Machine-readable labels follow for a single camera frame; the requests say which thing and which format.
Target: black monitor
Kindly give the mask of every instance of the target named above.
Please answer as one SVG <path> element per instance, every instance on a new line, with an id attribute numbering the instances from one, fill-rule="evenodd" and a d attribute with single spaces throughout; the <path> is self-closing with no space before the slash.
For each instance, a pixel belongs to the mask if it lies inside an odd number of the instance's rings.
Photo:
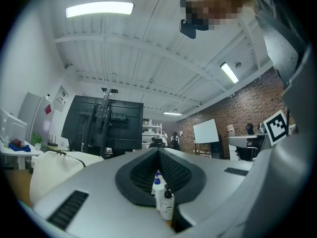
<path id="1" fill-rule="evenodd" d="M 104 157 L 105 148 L 114 155 L 142 148 L 143 103 L 75 96 L 61 136 L 71 150 Z"/>

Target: person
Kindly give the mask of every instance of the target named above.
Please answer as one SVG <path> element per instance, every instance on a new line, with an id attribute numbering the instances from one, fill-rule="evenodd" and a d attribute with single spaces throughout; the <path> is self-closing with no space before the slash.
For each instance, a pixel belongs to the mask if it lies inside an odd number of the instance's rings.
<path id="1" fill-rule="evenodd" d="M 165 129 L 162 129 L 162 141 L 165 144 L 165 147 L 167 147 L 167 134 L 165 133 Z"/>
<path id="2" fill-rule="evenodd" d="M 149 145 L 149 148 L 155 147 L 155 137 L 151 138 L 151 143 Z"/>
<path id="3" fill-rule="evenodd" d="M 179 149 L 179 138 L 178 138 L 178 135 L 177 135 L 176 131 L 173 132 L 173 135 L 172 135 L 172 137 L 170 139 L 170 142 L 171 142 L 172 148 L 174 150 L 177 150 L 177 151 L 180 150 Z"/>
<path id="4" fill-rule="evenodd" d="M 242 12 L 243 7 L 252 8 L 255 13 L 263 11 L 288 27 L 295 35 L 307 43 L 309 38 L 298 21 L 290 21 L 286 17 L 286 6 L 281 0 L 186 0 L 186 14 L 193 25 L 223 24 L 225 19 L 234 19 Z"/>

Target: wooden floor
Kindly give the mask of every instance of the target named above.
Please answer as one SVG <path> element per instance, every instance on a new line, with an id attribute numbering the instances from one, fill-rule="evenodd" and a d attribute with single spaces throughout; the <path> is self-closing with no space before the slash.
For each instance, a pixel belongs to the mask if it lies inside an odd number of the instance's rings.
<path id="1" fill-rule="evenodd" d="M 31 207 L 30 182 L 32 175 L 29 174 L 29 171 L 5 170 L 4 172 L 16 197 Z"/>

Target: white ceiling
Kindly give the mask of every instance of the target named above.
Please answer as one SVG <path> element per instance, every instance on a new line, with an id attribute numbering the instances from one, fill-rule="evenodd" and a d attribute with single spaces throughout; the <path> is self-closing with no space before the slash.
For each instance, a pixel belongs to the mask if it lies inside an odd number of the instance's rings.
<path id="1" fill-rule="evenodd" d="M 144 117 L 167 118 L 164 111 L 177 109 L 183 118 L 271 67 L 252 11 L 191 40 L 179 32 L 185 17 L 179 0 L 120 0 L 135 4 L 132 15 L 66 18 L 67 7 L 93 1 L 104 0 L 50 0 L 49 11 L 59 55 L 75 67 L 87 96 L 102 97 L 101 87 L 115 88 L 113 98 L 144 103 Z M 221 70 L 224 61 L 239 78 L 236 85 Z"/>

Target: ceiling beam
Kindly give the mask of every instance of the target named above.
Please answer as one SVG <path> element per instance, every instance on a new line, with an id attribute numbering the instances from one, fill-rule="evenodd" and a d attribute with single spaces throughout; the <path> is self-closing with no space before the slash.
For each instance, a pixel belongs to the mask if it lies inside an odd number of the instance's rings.
<path id="1" fill-rule="evenodd" d="M 215 97 L 214 99 L 212 99 L 211 101 L 201 105 L 198 108 L 195 108 L 193 110 L 191 110 L 190 112 L 182 115 L 179 120 L 182 120 L 186 117 L 189 117 L 201 110 L 204 110 L 207 107 L 210 107 L 211 105 L 229 97 L 231 94 L 234 94 L 236 91 L 240 90 L 241 88 L 245 87 L 246 85 L 250 84 L 252 81 L 254 81 L 255 79 L 257 79 L 258 77 L 260 77 L 263 73 L 265 73 L 267 70 L 269 70 L 270 68 L 273 67 L 273 62 L 271 60 L 269 60 L 265 65 L 263 65 L 259 70 L 257 70 L 256 72 L 252 73 L 249 77 L 247 77 L 246 79 L 239 81 L 238 83 L 236 83 L 231 89 L 229 89 L 227 92 L 222 93 L 220 95 L 218 95 L 217 97 Z"/>
<path id="2" fill-rule="evenodd" d="M 156 55 L 159 55 L 161 57 L 165 57 L 175 63 L 178 63 L 191 71 L 199 74 L 200 76 L 204 77 L 208 81 L 213 81 L 214 78 L 209 75 L 207 72 L 205 72 L 201 67 L 195 65 L 194 63 L 190 62 L 189 60 L 172 53 L 171 51 L 168 51 L 166 49 L 163 49 L 157 45 L 154 45 L 152 43 L 144 42 L 142 40 L 126 37 L 126 36 L 118 36 L 114 34 L 106 35 L 106 38 L 109 42 L 112 43 L 119 43 L 123 45 L 129 45 L 132 47 L 136 47 L 142 50 L 150 51 Z M 60 37 L 55 39 L 56 43 L 62 43 L 62 42 L 69 42 L 69 41 L 104 41 L 103 34 L 80 34 L 80 35 L 68 35 L 64 37 Z M 219 84 L 215 84 L 224 91 L 226 90 L 223 86 Z"/>
<path id="3" fill-rule="evenodd" d="M 257 54 L 256 41 L 252 32 L 252 29 L 249 26 L 244 16 L 239 17 L 239 24 L 241 25 L 243 32 L 245 33 L 247 40 L 249 41 L 250 46 L 253 47 L 252 50 L 253 50 L 254 58 L 256 60 L 258 69 L 260 69 L 261 67 L 260 60 L 259 60 L 259 55 Z"/>
<path id="4" fill-rule="evenodd" d="M 92 78 L 85 78 L 85 77 L 78 77 L 77 80 L 78 80 L 78 82 L 95 84 L 95 85 L 97 84 L 97 85 L 101 85 L 101 86 L 108 87 L 108 88 L 127 89 L 127 90 L 131 90 L 131 91 L 145 93 L 145 94 L 151 94 L 151 95 L 156 95 L 156 96 L 160 96 L 160 97 L 165 97 L 168 99 L 173 99 L 173 100 L 178 101 L 178 102 L 186 102 L 186 103 L 191 104 L 191 105 L 196 106 L 196 107 L 201 105 L 197 101 L 189 100 L 189 99 L 179 97 L 176 95 L 172 95 L 172 94 L 168 94 L 168 93 L 164 93 L 164 92 L 160 92 L 160 91 L 156 91 L 156 90 L 152 90 L 152 89 L 142 88 L 142 87 L 138 87 L 138 86 L 134 86 L 134 85 L 127 85 L 127 84 L 123 84 L 123 83 L 109 82 L 109 81 L 92 79 Z"/>

